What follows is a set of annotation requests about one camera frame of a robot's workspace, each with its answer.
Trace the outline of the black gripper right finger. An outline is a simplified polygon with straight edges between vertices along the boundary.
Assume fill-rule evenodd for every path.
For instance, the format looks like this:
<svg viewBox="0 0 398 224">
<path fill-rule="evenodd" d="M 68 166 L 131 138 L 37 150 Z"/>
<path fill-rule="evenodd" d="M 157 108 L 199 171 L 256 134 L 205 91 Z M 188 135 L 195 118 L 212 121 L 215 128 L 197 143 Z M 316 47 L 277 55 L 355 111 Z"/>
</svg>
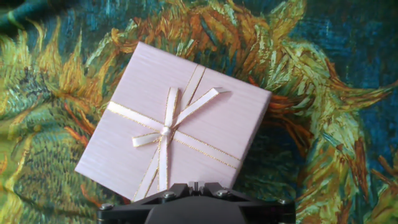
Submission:
<svg viewBox="0 0 398 224">
<path fill-rule="evenodd" d="M 197 182 L 196 195 L 215 200 L 206 202 L 205 208 L 220 203 L 216 215 L 220 216 L 224 212 L 233 221 L 242 218 L 244 223 L 295 223 L 295 202 L 288 197 L 264 201 L 223 187 L 217 182 Z"/>
</svg>

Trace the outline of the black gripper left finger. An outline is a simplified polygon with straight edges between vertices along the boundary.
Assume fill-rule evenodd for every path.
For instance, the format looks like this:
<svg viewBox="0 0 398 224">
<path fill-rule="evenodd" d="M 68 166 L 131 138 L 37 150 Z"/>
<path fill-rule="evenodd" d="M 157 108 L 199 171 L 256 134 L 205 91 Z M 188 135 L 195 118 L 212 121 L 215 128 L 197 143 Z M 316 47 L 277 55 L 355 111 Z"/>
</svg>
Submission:
<svg viewBox="0 0 398 224">
<path fill-rule="evenodd" d="M 196 189 L 196 182 L 173 184 L 168 190 L 161 191 L 128 205 L 116 206 L 112 203 L 104 203 L 97 211 L 96 222 L 97 224 L 145 223 L 150 212 L 155 207 L 192 196 Z"/>
</svg>

